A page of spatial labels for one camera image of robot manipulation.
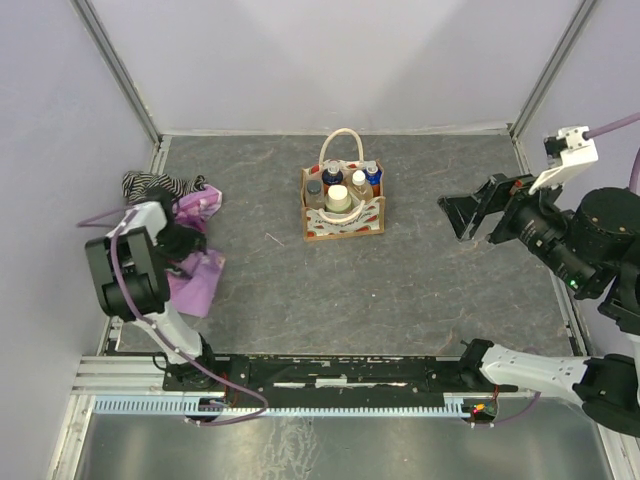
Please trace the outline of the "pink purple snowflake cloth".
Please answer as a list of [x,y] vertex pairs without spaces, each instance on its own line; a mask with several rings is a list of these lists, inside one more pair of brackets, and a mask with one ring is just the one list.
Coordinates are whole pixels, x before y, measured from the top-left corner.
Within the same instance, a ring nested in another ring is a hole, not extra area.
[[[204,189],[180,198],[173,206],[178,225],[206,234],[208,220],[222,206],[222,192],[205,184]],[[196,250],[167,273],[171,302],[181,314],[205,318],[222,276],[225,257],[207,247]]]

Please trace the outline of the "black white striped cloth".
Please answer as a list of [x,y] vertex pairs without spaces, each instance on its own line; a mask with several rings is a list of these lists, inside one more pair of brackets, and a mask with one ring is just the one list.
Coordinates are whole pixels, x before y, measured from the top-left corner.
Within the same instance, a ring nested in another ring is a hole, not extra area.
[[121,187],[128,205],[140,203],[158,190],[166,191],[171,201],[175,203],[189,194],[204,191],[206,179],[202,175],[183,179],[165,173],[128,171],[122,178]]

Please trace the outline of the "orange bottle bright blue pump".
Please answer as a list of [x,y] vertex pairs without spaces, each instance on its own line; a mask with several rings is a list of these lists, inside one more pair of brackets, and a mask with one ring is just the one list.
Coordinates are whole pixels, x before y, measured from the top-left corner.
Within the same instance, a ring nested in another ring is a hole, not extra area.
[[378,164],[375,161],[366,161],[363,172],[367,182],[372,188],[373,197],[379,197],[381,195],[382,171],[379,169]]

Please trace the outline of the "clear amber bottle white cap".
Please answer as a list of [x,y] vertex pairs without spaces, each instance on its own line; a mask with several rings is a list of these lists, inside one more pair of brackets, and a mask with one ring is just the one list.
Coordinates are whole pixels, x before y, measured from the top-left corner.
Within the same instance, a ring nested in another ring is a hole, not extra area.
[[368,202],[373,199],[373,188],[362,170],[356,170],[351,175],[350,187],[359,201]]

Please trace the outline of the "green bottle cream cap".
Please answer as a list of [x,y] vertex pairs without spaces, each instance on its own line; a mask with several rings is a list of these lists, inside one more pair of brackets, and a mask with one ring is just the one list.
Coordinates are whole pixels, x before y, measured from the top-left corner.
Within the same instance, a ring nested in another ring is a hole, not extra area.
[[344,185],[331,186],[325,200],[326,210],[329,212],[344,214],[352,210],[352,197]]

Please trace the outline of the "orange bottle dark blue pump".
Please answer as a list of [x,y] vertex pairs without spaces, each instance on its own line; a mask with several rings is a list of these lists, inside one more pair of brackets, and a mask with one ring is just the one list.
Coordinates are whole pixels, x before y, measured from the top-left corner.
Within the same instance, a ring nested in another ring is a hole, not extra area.
[[344,181],[344,173],[341,165],[336,160],[331,160],[324,164],[321,175],[324,185],[324,192],[327,193],[329,188],[334,185],[342,185]]

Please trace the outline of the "watermelon canvas tote bag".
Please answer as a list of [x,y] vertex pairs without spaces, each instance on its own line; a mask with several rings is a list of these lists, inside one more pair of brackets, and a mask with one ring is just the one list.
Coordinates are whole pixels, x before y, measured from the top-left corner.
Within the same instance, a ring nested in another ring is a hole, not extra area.
[[[354,139],[356,158],[331,159],[331,142]],[[302,236],[307,242],[370,236],[385,230],[384,171],[377,160],[364,158],[359,134],[350,128],[332,132],[318,160],[300,174]]]

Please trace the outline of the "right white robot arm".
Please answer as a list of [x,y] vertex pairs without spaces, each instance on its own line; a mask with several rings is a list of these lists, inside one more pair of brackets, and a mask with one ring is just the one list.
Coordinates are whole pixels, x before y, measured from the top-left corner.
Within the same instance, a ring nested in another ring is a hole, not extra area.
[[492,245],[519,241],[561,282],[575,302],[598,301],[631,342],[631,355],[547,357],[492,341],[469,342],[457,367],[459,382],[478,391],[487,384],[515,386],[562,398],[597,424],[639,434],[639,197],[627,188],[588,192],[574,210],[560,210],[559,187],[535,177],[495,174],[475,192],[441,196],[437,204],[456,238],[470,240],[489,215],[500,219]]

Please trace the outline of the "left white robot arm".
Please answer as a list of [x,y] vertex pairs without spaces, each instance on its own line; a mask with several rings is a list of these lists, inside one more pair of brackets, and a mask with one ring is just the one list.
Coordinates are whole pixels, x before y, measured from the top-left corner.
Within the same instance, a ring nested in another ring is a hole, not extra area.
[[101,309],[143,330],[158,345],[167,389],[212,389],[219,384],[221,368],[208,342],[172,305],[159,253],[167,238],[194,241],[196,236],[175,223],[171,204],[160,199],[143,200],[121,212],[115,226],[84,246]]

